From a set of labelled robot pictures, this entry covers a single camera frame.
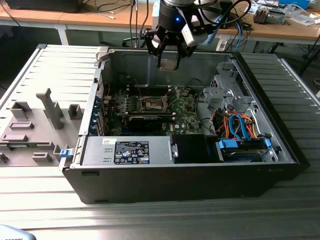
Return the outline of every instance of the power supply label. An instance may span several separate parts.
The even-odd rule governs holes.
[[[117,141],[113,162],[114,164],[149,164],[149,142]]]

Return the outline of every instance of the desk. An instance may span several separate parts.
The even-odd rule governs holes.
[[[115,19],[110,19],[95,12],[87,12],[85,10],[80,13],[66,13],[54,11],[37,11],[37,10],[13,10],[10,9],[2,0],[6,10],[19,22],[23,27],[35,28],[53,28],[57,29],[61,43],[68,45],[66,30],[85,30],[85,31],[101,31],[101,32],[124,32],[128,33],[130,7],[120,8],[114,11]],[[146,16],[146,4],[139,4],[138,12],[138,27]],[[149,18],[146,21],[145,27],[152,27],[152,4],[149,4]],[[240,5],[239,9],[244,10],[244,5]],[[320,8],[310,7],[308,11],[319,11]],[[135,25],[135,11],[132,16],[132,26]],[[320,25],[313,24],[304,26],[290,19],[285,21],[284,25],[279,24],[255,24],[253,15],[248,14],[243,19],[244,22],[252,24],[252,31],[248,36],[248,40],[265,41],[265,42],[281,42],[281,43],[299,43],[313,44],[320,34]],[[16,26],[8,14],[0,7],[0,25]],[[216,38],[221,41],[226,41],[233,38],[237,34],[237,30],[233,27],[229,29],[219,29]]]

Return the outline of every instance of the metal table surface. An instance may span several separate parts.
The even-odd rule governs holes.
[[[304,173],[261,197],[131,204],[82,203],[56,166],[0,167],[0,224],[38,240],[320,239],[320,162],[312,156]]]

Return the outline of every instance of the computer case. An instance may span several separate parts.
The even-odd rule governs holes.
[[[11,9],[51,10],[76,13],[84,0],[5,0]]]

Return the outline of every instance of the blue latch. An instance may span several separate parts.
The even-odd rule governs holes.
[[[222,139],[219,141],[219,147],[220,149],[237,149],[238,144],[237,141],[234,139]]]
[[[271,146],[272,146],[269,139],[264,140],[264,144],[268,149],[271,148]]]
[[[72,150],[71,149],[62,149],[60,151],[60,158],[72,158]]]

